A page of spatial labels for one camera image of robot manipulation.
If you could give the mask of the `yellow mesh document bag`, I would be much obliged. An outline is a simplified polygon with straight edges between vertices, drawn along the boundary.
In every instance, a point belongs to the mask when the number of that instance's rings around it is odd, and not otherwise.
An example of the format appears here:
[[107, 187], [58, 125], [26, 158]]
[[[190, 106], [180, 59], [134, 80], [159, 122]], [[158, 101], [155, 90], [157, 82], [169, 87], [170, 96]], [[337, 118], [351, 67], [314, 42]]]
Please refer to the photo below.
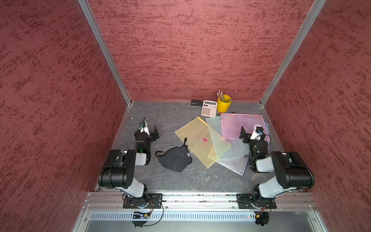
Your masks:
[[200, 117], [193, 119], [187, 125], [178, 129], [175, 134], [181, 140], [187, 138], [188, 148], [206, 168], [210, 168], [218, 161], [209, 127]]

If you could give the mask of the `pink mesh document bag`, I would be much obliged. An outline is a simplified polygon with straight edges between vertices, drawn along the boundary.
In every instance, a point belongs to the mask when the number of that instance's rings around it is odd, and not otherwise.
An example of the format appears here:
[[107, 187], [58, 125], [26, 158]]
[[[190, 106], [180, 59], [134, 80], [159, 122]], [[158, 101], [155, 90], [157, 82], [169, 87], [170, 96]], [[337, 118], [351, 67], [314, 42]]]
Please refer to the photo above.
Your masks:
[[221, 114], [222, 137], [227, 140], [237, 140], [243, 126], [246, 133], [252, 133], [255, 125], [264, 127], [262, 115], [251, 114]]

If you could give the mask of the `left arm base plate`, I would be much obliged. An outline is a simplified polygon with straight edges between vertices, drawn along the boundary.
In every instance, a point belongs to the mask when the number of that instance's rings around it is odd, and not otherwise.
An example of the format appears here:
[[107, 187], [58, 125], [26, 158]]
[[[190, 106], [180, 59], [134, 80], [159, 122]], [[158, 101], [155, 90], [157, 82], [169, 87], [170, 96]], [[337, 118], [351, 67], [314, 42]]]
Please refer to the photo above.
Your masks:
[[161, 209], [163, 194], [162, 193], [149, 193], [141, 198], [127, 197], [124, 200], [124, 209]]

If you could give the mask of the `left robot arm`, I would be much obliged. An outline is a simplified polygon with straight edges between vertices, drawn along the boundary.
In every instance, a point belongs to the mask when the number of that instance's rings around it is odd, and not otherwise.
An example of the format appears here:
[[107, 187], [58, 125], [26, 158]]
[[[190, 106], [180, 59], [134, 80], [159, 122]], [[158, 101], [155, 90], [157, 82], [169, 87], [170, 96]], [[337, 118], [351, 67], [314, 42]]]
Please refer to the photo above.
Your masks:
[[134, 178], [136, 166], [146, 166], [151, 160], [151, 144], [159, 138], [157, 128], [150, 132], [146, 120], [134, 133], [135, 149], [110, 150], [100, 171], [98, 185], [125, 193], [134, 202], [149, 202], [147, 186]]

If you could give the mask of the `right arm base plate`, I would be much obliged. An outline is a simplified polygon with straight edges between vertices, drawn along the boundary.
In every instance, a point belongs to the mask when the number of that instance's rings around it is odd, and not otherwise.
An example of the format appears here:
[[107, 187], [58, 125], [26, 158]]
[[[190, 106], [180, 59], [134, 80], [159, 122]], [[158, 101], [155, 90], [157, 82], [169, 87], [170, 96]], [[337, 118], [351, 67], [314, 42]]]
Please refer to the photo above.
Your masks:
[[277, 205], [274, 198], [255, 197], [252, 194], [237, 194], [237, 204], [239, 209], [276, 209]]

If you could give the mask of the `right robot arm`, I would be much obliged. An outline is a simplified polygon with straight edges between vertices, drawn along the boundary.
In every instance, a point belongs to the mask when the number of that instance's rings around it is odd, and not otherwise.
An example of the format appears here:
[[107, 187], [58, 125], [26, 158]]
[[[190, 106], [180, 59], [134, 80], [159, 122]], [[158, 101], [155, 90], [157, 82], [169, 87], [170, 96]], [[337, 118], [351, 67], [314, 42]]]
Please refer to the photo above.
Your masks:
[[241, 127], [239, 138], [249, 147], [248, 167], [255, 173], [271, 173], [275, 176], [265, 183], [256, 185], [250, 195], [252, 204], [260, 207], [264, 202], [278, 195], [298, 189], [310, 189], [315, 178], [297, 152], [268, 152], [268, 134], [263, 127], [255, 125], [252, 133]]

